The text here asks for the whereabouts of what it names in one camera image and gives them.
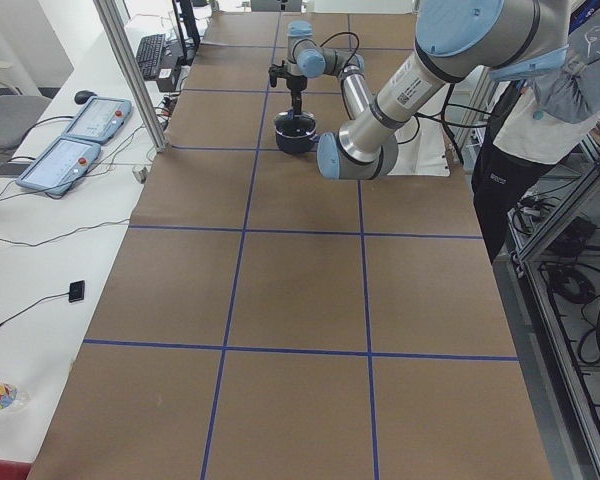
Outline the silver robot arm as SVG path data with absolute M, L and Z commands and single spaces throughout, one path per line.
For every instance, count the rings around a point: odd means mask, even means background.
M 337 132 L 320 136 L 321 175 L 335 180 L 387 175 L 398 160 L 396 131 L 441 88 L 461 82 L 478 66 L 489 68 L 495 81 L 560 67 L 570 12 L 567 1 L 424 1 L 413 52 L 377 94 L 367 88 L 358 59 L 316 44 L 309 22 L 291 22 L 283 77 L 337 77 L 352 115 Z

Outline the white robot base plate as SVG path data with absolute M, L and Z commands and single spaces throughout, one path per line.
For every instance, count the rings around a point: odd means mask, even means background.
M 450 174 L 443 129 L 437 122 L 411 118 L 395 132 L 398 157 L 392 176 L 435 176 Z

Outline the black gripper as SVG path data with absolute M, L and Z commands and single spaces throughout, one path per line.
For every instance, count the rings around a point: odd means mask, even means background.
M 302 115 L 302 92 L 305 90 L 305 77 L 302 75 L 289 75 L 286 79 L 286 86 L 291 92 L 290 116 Z

